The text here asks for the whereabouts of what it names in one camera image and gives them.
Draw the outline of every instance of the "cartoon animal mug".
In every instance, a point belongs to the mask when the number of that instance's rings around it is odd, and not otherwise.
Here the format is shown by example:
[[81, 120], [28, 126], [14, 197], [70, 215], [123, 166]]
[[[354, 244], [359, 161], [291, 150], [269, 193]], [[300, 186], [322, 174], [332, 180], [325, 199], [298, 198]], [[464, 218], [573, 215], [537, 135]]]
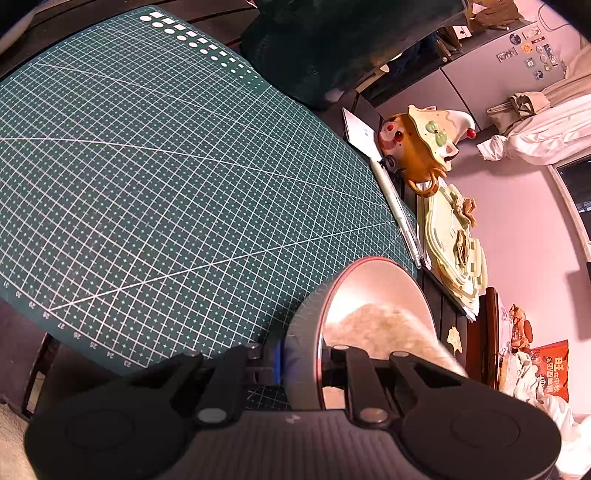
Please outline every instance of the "cartoon animal mug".
[[[466, 134], [474, 138], [475, 123], [470, 115], [456, 110], [425, 109], [408, 106], [408, 113], [399, 113], [384, 122], [378, 144], [384, 155], [391, 155], [412, 190], [430, 197], [439, 188], [439, 178], [446, 178], [452, 169], [450, 160], [457, 155], [455, 145]], [[417, 183], [430, 182], [425, 190]]]

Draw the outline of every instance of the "green cutting mat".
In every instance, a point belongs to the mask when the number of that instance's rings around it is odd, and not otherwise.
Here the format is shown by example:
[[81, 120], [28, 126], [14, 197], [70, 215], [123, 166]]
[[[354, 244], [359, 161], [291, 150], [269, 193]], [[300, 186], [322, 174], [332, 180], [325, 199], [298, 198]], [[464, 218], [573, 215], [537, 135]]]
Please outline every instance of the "green cutting mat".
[[0, 105], [0, 294], [120, 374], [264, 338], [357, 258], [416, 274], [357, 153], [156, 7], [38, 56]]

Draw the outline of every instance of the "red package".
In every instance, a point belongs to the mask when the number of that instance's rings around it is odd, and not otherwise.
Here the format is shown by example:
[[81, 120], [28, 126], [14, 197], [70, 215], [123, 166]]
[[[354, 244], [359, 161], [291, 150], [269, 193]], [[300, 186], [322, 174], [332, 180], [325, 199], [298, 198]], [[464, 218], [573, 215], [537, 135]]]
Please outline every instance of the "red package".
[[544, 393], [569, 400], [569, 341], [551, 343], [526, 351], [538, 366], [536, 377], [542, 378]]

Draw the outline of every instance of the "cabinet door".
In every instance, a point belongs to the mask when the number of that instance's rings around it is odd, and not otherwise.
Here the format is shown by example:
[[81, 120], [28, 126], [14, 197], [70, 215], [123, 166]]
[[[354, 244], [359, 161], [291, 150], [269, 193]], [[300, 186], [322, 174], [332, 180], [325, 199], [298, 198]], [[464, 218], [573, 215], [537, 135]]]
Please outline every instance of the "cabinet door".
[[[520, 35], [522, 43], [525, 43], [521, 33], [526, 29], [522, 28], [512, 33]], [[549, 35], [546, 38], [557, 53], [560, 44], [552, 42]], [[518, 53], [516, 57], [499, 61], [497, 54], [514, 47]], [[531, 69], [525, 64], [528, 58], [535, 61], [535, 66]], [[488, 108], [507, 102], [514, 93], [538, 92], [564, 78], [560, 65], [546, 72], [540, 60], [540, 54], [535, 50], [525, 54], [521, 46], [515, 46], [509, 41], [509, 34], [466, 53], [449, 65], [445, 65], [442, 70], [466, 102], [481, 129], [492, 125], [491, 119], [486, 114]], [[538, 70], [543, 74], [540, 80], [534, 77], [534, 72]]]
[[408, 112], [410, 104], [417, 108], [435, 105], [439, 110], [467, 112], [466, 105], [440, 69], [386, 100], [377, 111], [388, 119], [397, 113]]

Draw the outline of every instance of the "pen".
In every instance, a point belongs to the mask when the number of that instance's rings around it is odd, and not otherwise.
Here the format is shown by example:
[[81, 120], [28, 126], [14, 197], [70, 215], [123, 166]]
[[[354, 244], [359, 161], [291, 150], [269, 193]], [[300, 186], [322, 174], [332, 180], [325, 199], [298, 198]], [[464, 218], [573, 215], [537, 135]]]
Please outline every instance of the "pen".
[[394, 215], [394, 218], [400, 227], [400, 232], [407, 247], [408, 254], [413, 259], [415, 266], [417, 268], [421, 268], [421, 259], [423, 254], [419, 250], [417, 234], [414, 232], [412, 225], [410, 225], [406, 213], [404, 213], [402, 200], [396, 192], [396, 189], [394, 188], [388, 173], [384, 171], [384, 168], [380, 165], [380, 163], [376, 161], [370, 161], [369, 163], [371, 164], [371, 169], [374, 172], [376, 180], [378, 181], [379, 188], [386, 197], [386, 202], [388, 202], [390, 211], [392, 212], [392, 215]]

